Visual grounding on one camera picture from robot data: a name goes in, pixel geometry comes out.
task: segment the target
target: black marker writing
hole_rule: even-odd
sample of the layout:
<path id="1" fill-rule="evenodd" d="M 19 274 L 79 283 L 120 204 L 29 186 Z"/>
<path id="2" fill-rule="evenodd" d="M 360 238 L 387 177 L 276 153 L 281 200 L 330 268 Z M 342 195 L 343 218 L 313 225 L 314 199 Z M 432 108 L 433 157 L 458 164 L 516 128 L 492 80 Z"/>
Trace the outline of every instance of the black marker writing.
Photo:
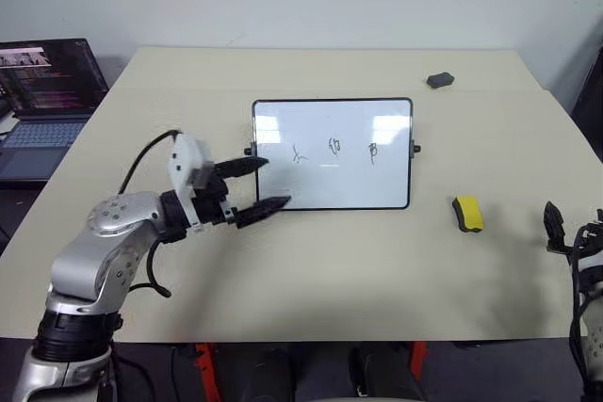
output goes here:
<path id="1" fill-rule="evenodd" d="M 368 150 L 370 151 L 370 163 L 371 165 L 375 165 L 375 156 L 377 155 L 377 143 L 371 143 L 368 145 Z"/>
<path id="2" fill-rule="evenodd" d="M 339 140 L 336 138 L 329 138 L 329 149 L 331 153 L 337 155 L 341 150 L 341 145 L 339 144 Z"/>
<path id="3" fill-rule="evenodd" d="M 299 164 L 302 159 L 308 160 L 307 157 L 304 157 L 303 155 L 300 155 L 300 153 L 298 153 L 298 150 L 295 149 L 295 145 L 293 145 L 293 153 L 295 154 L 293 156 L 293 162 L 295 162 L 296 164 Z"/>

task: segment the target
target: laptop screen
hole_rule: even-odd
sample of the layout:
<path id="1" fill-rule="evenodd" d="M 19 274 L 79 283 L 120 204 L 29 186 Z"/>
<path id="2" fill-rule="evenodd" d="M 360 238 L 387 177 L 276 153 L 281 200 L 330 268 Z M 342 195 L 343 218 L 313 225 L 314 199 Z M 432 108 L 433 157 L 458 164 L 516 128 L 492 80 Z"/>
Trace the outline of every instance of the laptop screen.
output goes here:
<path id="1" fill-rule="evenodd" d="M 17 116 L 90 114 L 107 92 L 84 39 L 0 42 L 0 98 Z"/>

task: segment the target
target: robotic arm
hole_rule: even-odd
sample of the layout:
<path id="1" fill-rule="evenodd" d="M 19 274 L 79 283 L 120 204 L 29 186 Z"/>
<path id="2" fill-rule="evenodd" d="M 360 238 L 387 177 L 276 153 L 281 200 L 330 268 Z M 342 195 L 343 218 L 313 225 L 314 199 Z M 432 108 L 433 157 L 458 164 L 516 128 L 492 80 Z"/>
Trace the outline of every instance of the robotic arm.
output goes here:
<path id="1" fill-rule="evenodd" d="M 548 234 L 546 249 L 564 254 L 572 272 L 574 306 L 569 345 L 582 377 L 581 401 L 600 402 L 603 401 L 603 210 L 597 210 L 597 220 L 579 229 L 573 247 L 565 245 L 562 214 L 550 201 L 546 204 L 544 221 Z M 587 329 L 584 338 L 580 319 Z"/>
<path id="2" fill-rule="evenodd" d="M 204 224 L 251 225 L 279 211 L 289 197 L 273 197 L 239 211 L 227 200 L 224 179 L 252 173 L 267 159 L 243 157 L 219 164 L 203 143 L 175 135 L 169 163 L 174 190 L 119 194 L 97 204 L 84 230 L 55 259 L 46 309 L 27 351 L 13 400 L 42 390 L 97 386 L 106 378 L 119 310 L 128 292 L 150 287 L 171 295 L 155 280 L 153 256 L 161 243 L 184 239 Z M 143 256 L 149 282 L 131 286 Z"/>

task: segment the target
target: whiteboard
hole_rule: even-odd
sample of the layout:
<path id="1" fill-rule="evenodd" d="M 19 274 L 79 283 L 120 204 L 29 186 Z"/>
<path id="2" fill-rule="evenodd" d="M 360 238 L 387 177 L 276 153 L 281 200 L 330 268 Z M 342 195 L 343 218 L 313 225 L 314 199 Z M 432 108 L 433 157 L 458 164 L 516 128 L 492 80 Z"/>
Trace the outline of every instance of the whiteboard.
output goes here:
<path id="1" fill-rule="evenodd" d="M 408 98 L 256 101 L 257 197 L 285 209 L 403 209 L 409 204 Z"/>

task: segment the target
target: black eraser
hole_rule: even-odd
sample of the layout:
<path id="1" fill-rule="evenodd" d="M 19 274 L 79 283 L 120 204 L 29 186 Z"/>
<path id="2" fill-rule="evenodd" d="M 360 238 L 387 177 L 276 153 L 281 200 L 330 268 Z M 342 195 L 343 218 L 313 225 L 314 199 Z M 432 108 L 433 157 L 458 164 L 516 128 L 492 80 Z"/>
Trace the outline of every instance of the black eraser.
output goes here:
<path id="1" fill-rule="evenodd" d="M 427 85 L 432 88 L 440 88 L 447 85 L 452 85 L 452 82 L 454 82 L 454 77 L 450 75 L 449 72 L 440 72 L 439 74 L 430 75 L 427 78 Z"/>

